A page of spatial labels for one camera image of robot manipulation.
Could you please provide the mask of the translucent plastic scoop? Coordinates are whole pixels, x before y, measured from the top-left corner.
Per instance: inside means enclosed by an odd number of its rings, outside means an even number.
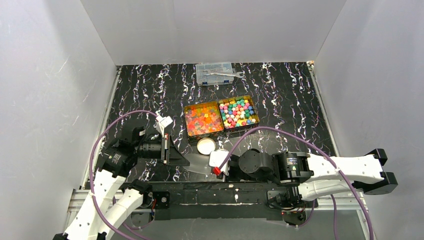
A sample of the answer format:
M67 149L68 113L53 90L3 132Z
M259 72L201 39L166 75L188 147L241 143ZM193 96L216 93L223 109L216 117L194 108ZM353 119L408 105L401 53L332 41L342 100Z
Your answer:
M184 166L184 168L190 172L197 174L210 175L211 167L209 165L209 155L188 153L184 157L189 161L189 166Z

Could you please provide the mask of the cream round jar lid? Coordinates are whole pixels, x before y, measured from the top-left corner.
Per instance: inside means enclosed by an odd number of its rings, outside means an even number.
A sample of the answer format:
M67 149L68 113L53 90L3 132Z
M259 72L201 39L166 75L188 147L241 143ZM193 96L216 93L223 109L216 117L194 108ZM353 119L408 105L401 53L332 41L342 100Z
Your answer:
M213 139L205 137L197 142L197 151L202 155L209 155L216 150L216 143Z

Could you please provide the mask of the tin of orange gummy candies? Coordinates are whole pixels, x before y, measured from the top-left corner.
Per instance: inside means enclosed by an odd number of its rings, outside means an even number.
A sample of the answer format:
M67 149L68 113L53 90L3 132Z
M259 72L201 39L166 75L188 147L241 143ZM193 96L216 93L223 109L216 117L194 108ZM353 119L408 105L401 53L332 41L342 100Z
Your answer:
M224 132L222 115L216 101L187 105L183 108L183 115L190 141L215 138Z

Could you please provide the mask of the tin of multicolour star candies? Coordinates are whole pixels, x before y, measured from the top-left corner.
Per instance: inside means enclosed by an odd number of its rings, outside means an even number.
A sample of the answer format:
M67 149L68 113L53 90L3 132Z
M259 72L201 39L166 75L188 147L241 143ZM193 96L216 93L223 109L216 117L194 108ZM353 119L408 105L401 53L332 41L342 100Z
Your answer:
M255 128L260 123L258 111L250 95L217 101L225 133L237 133Z

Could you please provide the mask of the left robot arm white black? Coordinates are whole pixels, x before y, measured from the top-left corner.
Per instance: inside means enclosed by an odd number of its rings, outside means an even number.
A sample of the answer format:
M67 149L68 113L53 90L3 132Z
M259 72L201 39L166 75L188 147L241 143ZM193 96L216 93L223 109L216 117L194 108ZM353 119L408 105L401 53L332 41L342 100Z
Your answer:
M128 131L106 148L104 161L94 175L92 189L79 212L66 230L56 234L54 239L110 240L132 211L140 207L153 191L150 184L134 180L123 196L113 202L139 158L160 160L165 165L190 165L174 146L169 133L151 139L145 136L144 127Z

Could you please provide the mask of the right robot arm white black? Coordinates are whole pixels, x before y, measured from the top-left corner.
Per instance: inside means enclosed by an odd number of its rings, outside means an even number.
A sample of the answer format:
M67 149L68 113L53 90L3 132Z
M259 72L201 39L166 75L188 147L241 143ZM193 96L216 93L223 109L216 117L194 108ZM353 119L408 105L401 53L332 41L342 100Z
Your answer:
M234 181L273 182L287 187L278 197L294 204L317 198L360 191L365 195L385 195L397 186L395 174L383 170L386 152L377 148L359 157L331 157L286 151L276 154L249 149L241 156L232 155L213 170Z

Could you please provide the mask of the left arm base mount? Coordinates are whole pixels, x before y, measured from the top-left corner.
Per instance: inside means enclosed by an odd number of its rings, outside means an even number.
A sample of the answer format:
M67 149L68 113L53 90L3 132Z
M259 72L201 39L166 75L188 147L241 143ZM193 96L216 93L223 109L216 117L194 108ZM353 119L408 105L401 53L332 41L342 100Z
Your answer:
M136 209L167 209L170 206L171 194L168 191L138 191L135 188L126 190L115 203L128 212Z

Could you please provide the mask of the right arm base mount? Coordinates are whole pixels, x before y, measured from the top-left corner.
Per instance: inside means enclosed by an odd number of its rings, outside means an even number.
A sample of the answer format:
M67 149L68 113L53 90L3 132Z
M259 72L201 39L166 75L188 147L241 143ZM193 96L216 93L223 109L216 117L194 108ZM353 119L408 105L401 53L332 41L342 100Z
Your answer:
M286 225L295 228L304 226L312 216L314 209L319 206L317 200L302 200L302 195L298 193L296 187L269 190L266 197L265 205L270 209L279 210Z

